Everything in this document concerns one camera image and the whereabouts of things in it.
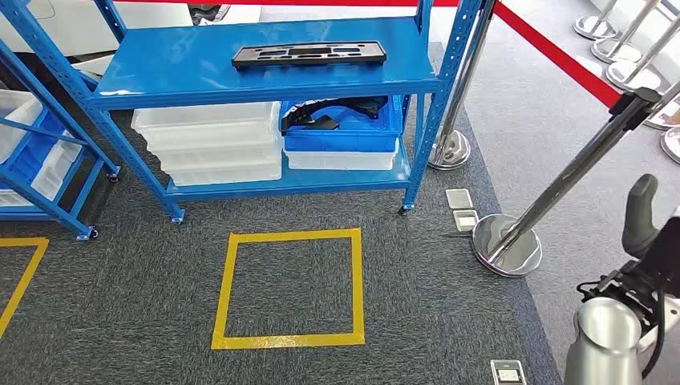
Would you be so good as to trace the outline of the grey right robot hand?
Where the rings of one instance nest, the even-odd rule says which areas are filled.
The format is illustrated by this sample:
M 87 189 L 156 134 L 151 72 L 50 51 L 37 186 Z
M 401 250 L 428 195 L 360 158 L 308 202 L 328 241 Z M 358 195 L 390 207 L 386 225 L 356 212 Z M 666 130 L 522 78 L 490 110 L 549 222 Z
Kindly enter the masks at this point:
M 657 188 L 658 179 L 646 173 L 635 182 L 627 196 L 621 243 L 625 252 L 638 260 L 646 255 L 658 235 L 652 220 L 652 200 Z

